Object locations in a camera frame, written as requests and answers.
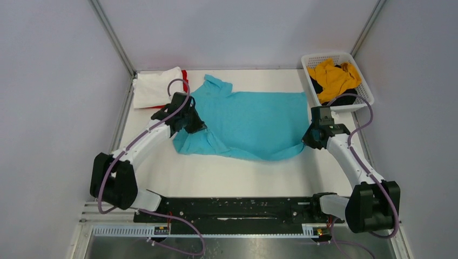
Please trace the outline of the turquoise t-shirt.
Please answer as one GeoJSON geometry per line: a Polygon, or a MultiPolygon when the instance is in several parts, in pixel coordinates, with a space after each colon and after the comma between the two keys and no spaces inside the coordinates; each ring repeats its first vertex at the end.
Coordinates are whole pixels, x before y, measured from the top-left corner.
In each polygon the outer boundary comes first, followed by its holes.
{"type": "Polygon", "coordinates": [[[173,139],[177,153],[280,161],[300,154],[309,127],[305,92],[234,92],[209,74],[191,96],[207,128],[184,129],[173,139]]]}

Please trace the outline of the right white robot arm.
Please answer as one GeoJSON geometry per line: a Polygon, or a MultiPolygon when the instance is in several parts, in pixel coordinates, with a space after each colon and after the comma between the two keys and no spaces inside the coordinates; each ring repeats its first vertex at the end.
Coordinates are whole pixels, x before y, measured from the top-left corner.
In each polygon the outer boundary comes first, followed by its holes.
{"type": "Polygon", "coordinates": [[[378,235],[391,230],[388,238],[399,230],[400,187],[395,181],[385,180],[355,149],[353,134],[344,124],[335,123],[327,106],[311,109],[311,123],[302,138],[305,146],[325,149],[338,162],[353,187],[350,197],[336,193],[312,196],[310,215],[314,221],[327,218],[346,221],[354,233],[378,235]]]}

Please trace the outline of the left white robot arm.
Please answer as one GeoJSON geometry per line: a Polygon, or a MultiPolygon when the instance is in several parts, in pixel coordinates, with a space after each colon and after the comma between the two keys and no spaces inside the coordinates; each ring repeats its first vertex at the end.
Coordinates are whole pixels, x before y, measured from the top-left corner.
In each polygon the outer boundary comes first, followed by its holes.
{"type": "Polygon", "coordinates": [[[93,162],[90,195],[114,208],[147,210],[156,222],[167,217],[162,196],[138,187],[136,170],[160,144],[185,130],[193,134],[206,129],[196,110],[195,99],[176,92],[169,104],[151,116],[148,124],[126,146],[110,154],[99,153],[93,162]]]}

